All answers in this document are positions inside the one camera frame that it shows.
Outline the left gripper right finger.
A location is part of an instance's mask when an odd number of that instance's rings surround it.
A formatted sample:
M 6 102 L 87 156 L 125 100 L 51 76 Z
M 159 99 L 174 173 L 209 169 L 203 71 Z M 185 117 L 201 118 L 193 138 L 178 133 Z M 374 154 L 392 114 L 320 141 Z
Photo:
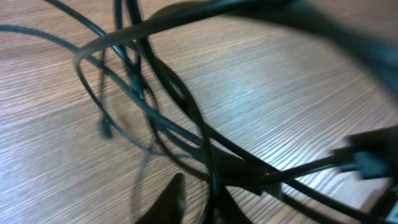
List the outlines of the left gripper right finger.
M 241 211 L 224 185 L 219 186 L 215 205 L 214 223 L 252 224 L 252 221 Z

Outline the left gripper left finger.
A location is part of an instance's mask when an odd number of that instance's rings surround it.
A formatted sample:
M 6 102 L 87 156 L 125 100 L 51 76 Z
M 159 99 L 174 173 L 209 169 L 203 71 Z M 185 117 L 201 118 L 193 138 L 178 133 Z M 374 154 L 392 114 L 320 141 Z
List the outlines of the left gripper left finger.
M 136 224 L 181 224 L 186 208 L 185 176 L 178 173 Z

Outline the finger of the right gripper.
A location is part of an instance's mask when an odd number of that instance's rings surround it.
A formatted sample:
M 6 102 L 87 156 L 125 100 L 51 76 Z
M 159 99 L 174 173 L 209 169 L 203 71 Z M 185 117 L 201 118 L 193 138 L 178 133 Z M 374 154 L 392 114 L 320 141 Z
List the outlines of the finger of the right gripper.
M 352 134 L 349 146 L 333 150 L 342 172 L 358 171 L 362 179 L 397 179 L 397 126 Z

